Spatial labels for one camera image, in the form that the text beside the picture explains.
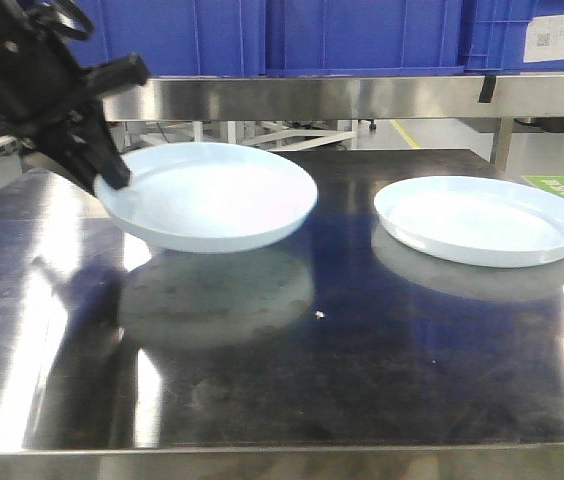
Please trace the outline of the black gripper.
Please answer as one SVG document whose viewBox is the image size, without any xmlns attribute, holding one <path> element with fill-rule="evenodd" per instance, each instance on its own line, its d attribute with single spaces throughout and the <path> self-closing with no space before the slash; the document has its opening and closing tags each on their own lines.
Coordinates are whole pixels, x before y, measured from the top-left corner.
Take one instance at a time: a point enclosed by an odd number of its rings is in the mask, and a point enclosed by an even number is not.
<svg viewBox="0 0 564 480">
<path fill-rule="evenodd" d="M 97 177 L 127 187 L 131 172 L 104 119 L 104 97 L 142 86 L 149 70 L 132 53 L 82 67 L 65 39 L 86 41 L 91 20 L 71 1 L 0 1 L 0 137 L 21 142 L 21 155 L 42 156 L 38 167 L 92 192 Z"/>
</svg>

